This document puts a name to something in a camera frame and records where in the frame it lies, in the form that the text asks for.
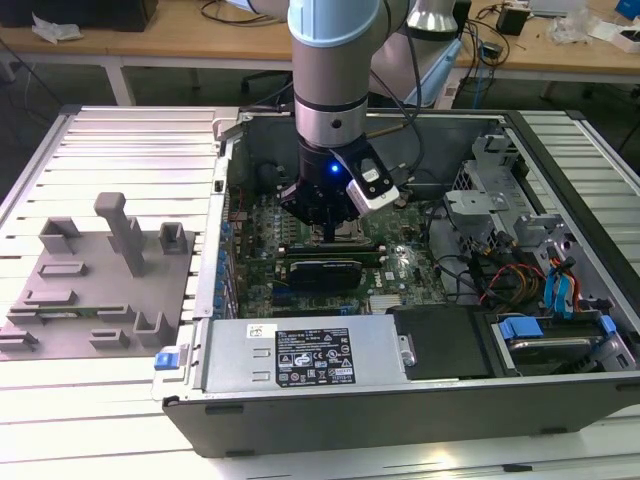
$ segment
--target circuit board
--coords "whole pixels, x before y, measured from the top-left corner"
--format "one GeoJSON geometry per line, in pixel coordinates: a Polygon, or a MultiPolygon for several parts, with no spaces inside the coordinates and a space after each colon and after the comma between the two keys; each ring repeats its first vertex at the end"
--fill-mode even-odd
{"type": "Polygon", "coordinates": [[[321,246],[317,227],[303,224],[265,196],[236,217],[241,318],[375,314],[391,306],[446,301],[421,239],[424,205],[387,208],[336,231],[335,244],[355,251],[347,257],[363,263],[359,286],[340,292],[297,292],[287,283],[291,265],[314,260],[314,254],[289,258],[283,256],[284,247],[321,246]]]}

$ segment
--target power supply label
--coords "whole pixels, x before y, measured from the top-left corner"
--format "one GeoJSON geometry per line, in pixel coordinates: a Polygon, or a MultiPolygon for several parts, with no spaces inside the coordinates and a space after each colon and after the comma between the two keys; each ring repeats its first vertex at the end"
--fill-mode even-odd
{"type": "Polygon", "coordinates": [[[276,332],[276,383],[281,387],[356,383],[349,329],[276,332]]]}

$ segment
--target table leg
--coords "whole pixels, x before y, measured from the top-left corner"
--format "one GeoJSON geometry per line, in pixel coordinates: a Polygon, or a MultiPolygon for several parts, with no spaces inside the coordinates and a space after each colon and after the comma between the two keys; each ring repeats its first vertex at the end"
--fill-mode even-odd
{"type": "Polygon", "coordinates": [[[202,82],[200,81],[200,71],[197,68],[190,68],[189,78],[191,78],[191,88],[193,90],[200,90],[200,87],[202,87],[202,82]]]}
{"type": "Polygon", "coordinates": [[[5,60],[0,61],[0,80],[7,83],[13,83],[15,79],[16,76],[11,68],[11,63],[5,60]]]}
{"type": "Polygon", "coordinates": [[[465,76],[465,69],[463,68],[454,68],[449,73],[449,77],[445,82],[438,98],[436,98],[436,102],[433,105],[434,110],[450,110],[453,107],[453,102],[456,99],[456,95],[458,94],[458,87],[460,86],[460,81],[465,76]]]}
{"type": "Polygon", "coordinates": [[[131,107],[136,104],[136,99],[131,91],[131,86],[124,76],[122,67],[116,64],[103,65],[109,77],[109,83],[113,90],[113,96],[116,98],[116,103],[120,107],[131,107]]]}
{"type": "Polygon", "coordinates": [[[557,84],[558,82],[547,82],[542,89],[542,92],[540,92],[540,98],[542,100],[550,100],[551,95],[553,95],[553,90],[556,88],[557,84]]]}

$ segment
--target motherboard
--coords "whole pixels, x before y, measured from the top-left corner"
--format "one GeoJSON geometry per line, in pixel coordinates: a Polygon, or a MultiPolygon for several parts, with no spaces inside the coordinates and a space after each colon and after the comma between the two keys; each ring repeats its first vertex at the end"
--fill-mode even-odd
{"type": "Polygon", "coordinates": [[[321,228],[303,224],[274,197],[235,203],[229,219],[240,318],[383,314],[446,302],[423,240],[425,204],[346,222],[325,244],[321,228]]]}

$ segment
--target desk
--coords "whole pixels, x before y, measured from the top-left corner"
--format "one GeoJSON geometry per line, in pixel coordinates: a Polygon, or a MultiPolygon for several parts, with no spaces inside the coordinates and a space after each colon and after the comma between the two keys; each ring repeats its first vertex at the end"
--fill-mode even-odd
{"type": "MultiPolygon", "coordinates": [[[[474,0],[471,16],[495,0],[474,0]]],[[[160,0],[158,11],[145,32],[128,33],[84,29],[85,38],[52,45],[30,29],[0,29],[0,36],[27,62],[101,65],[118,105],[133,105],[135,99],[122,74],[124,66],[230,68],[290,70],[291,38],[286,25],[239,28],[222,25],[200,15],[196,0],[160,0]]],[[[590,0],[595,14],[613,20],[616,0],[590,0]]],[[[225,5],[221,15],[250,15],[225,5]]],[[[497,15],[484,21],[494,25],[497,15]]],[[[596,83],[640,82],[640,59],[607,42],[593,39],[589,45],[554,45],[546,38],[548,19],[534,18],[522,35],[509,37],[511,54],[495,72],[496,78],[596,83]]],[[[493,34],[481,28],[481,36],[493,34]]],[[[0,51],[0,63],[11,61],[0,51]]],[[[463,51],[440,99],[440,108],[450,108],[457,83],[466,73],[471,56],[463,51]]]]}
{"type": "MultiPolygon", "coordinates": [[[[240,28],[200,14],[203,2],[160,0],[144,32],[82,29],[85,38],[53,45],[30,28],[0,28],[0,37],[28,63],[100,65],[118,105],[135,105],[122,67],[181,67],[242,70],[291,70],[291,37],[286,24],[240,28]]],[[[231,5],[223,18],[250,18],[231,5]]],[[[0,63],[15,59],[0,49],[0,63]]],[[[5,77],[11,77],[4,68],[5,77]]]]}
{"type": "MultiPolygon", "coordinates": [[[[493,0],[474,0],[470,18],[493,0]]],[[[592,13],[605,21],[626,22],[617,15],[614,7],[617,0],[589,0],[592,13]]],[[[495,27],[498,14],[490,14],[484,20],[495,27]]],[[[532,18],[527,21],[518,37],[507,36],[511,47],[509,58],[495,71],[495,78],[513,80],[542,80],[548,82],[585,83],[637,83],[640,82],[640,57],[624,53],[603,40],[592,38],[590,44],[576,43],[554,45],[547,38],[550,20],[532,18]]],[[[499,45],[504,41],[488,28],[479,26],[480,38],[499,45]]],[[[467,74],[472,61],[471,39],[464,36],[464,48],[456,68],[449,76],[446,91],[454,92],[460,80],[467,74]]],[[[451,108],[453,97],[445,96],[439,108],[451,108]]]]}

